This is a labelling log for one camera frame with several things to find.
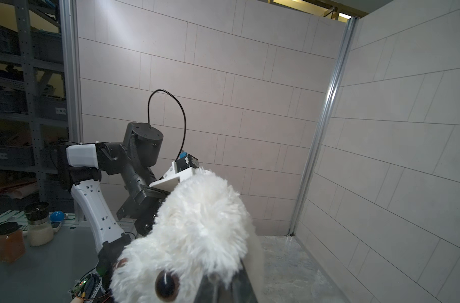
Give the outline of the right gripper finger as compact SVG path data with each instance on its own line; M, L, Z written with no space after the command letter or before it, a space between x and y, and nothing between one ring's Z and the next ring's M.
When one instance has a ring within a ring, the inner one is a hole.
M258 299L245 265L241 262L241 270L233 275L229 286L225 286L221 276L216 273L204 275L193 302L258 303Z

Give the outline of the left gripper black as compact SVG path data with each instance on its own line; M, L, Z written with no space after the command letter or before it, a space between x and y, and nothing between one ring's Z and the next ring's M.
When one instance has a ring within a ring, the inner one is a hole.
M126 217L135 219L137 233L146 236L152 231L158 210L169 192L149 186L128 192L129 197L116 212L117 217L119 220Z

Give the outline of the white teddy bear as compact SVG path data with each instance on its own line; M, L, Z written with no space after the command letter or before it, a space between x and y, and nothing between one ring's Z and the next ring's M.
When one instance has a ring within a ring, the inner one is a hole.
M199 168L165 199L152 231L124 248L110 289L116 302L193 302L204 276L219 275L230 288L242 269L264 302L264 251L253 220L226 179Z

